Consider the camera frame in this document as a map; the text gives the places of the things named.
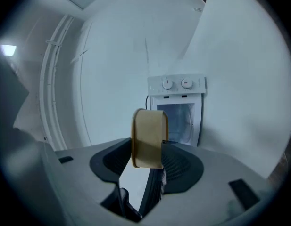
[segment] brown tape roll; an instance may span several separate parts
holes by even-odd
[[[168,120],[163,111],[138,109],[132,119],[132,162],[143,168],[163,168],[162,140],[168,140]]]

